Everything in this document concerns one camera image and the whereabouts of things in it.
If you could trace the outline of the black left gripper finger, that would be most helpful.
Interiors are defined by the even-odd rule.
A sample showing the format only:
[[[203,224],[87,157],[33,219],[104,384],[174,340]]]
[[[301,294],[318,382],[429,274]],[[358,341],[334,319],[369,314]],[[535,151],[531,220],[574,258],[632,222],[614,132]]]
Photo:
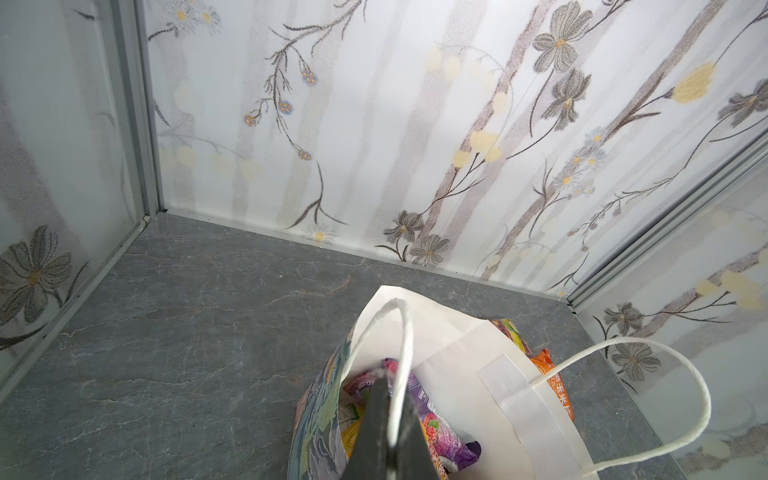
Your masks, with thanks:
[[[438,477],[412,400],[404,398],[399,416],[390,413],[393,404],[387,380],[377,379],[343,480]]]

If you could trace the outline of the yellow mango gummy bag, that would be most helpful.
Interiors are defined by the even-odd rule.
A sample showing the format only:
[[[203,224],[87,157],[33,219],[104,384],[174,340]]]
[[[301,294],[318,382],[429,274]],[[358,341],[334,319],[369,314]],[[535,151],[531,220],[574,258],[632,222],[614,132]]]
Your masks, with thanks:
[[[347,457],[350,457],[362,426],[365,408],[355,403],[347,403],[339,410],[339,428],[342,445]]]

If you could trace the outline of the purple Fox's candy bag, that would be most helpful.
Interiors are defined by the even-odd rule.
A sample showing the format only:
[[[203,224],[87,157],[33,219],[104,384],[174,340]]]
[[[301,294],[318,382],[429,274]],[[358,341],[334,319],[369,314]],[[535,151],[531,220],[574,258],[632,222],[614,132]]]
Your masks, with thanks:
[[[342,386],[344,391],[342,405],[355,403],[366,408],[368,398],[375,381],[384,375],[389,394],[394,391],[393,382],[398,370],[398,361],[385,358],[378,367],[360,373]],[[413,373],[408,377],[408,395],[413,401],[416,416],[421,425],[432,463],[439,479],[447,479],[476,464],[482,454],[482,447],[477,441],[464,443],[434,406],[429,395]]]

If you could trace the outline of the floral white paper bag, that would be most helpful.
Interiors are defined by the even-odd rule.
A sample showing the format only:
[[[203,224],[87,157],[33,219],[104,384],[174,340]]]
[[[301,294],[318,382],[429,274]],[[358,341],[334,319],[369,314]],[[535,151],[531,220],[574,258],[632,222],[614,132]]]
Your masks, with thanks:
[[[694,428],[651,451],[594,463],[565,408],[532,362],[488,320],[409,290],[382,286],[299,402],[290,479],[339,479],[347,465],[338,423],[343,381],[401,353],[403,320],[414,328],[411,366],[450,426],[483,448],[469,479],[595,479],[599,472],[693,443],[711,417],[711,396],[690,361],[702,411]]]

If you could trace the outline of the orange corn chips bag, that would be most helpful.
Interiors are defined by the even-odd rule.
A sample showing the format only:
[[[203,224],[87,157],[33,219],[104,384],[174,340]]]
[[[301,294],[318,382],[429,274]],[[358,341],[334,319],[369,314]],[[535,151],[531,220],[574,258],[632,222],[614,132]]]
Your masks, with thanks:
[[[531,357],[530,360],[537,367],[541,374],[546,374],[556,367],[548,349],[541,350],[536,356]],[[570,420],[573,421],[575,419],[574,410],[561,375],[556,374],[552,376],[547,380],[547,383],[555,392],[555,395],[557,396]]]

